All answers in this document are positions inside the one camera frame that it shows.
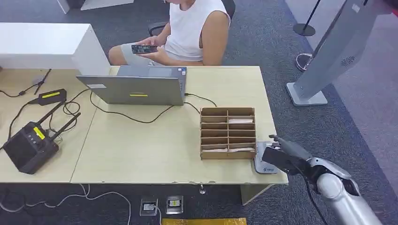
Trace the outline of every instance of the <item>silver robotic arm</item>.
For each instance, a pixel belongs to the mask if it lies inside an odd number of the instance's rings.
[[[341,224],[382,225],[347,171],[328,160],[312,157],[294,142],[276,135],[270,137],[276,143],[266,148],[262,160],[290,175],[303,175],[313,185],[314,191],[334,210]]]

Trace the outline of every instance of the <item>speaker grille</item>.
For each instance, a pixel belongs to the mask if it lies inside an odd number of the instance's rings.
[[[346,67],[355,61],[355,57],[350,56],[341,61],[341,66]]]

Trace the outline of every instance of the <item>knee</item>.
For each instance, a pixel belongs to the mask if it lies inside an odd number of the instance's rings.
[[[109,57],[109,62],[113,66],[121,66],[127,64],[126,59],[123,56],[122,48],[120,45],[112,47],[109,50],[108,57]]]

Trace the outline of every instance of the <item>cardboard box compartment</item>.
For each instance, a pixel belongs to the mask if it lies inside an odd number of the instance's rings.
[[[254,108],[201,109],[201,159],[253,159],[255,155]]]

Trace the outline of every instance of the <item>hand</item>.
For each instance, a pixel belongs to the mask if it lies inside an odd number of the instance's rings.
[[[167,55],[166,50],[164,50],[164,48],[159,47],[157,48],[157,52],[153,52],[153,53],[148,53],[148,54],[138,54],[141,57],[147,58],[147,59],[151,59],[157,63],[163,64],[163,65],[167,65],[167,62],[170,60],[170,58]]]
[[[142,41],[136,42],[136,45],[155,45],[155,46],[159,46],[157,44],[157,38],[158,38],[158,36],[147,37],[147,38],[145,38]]]

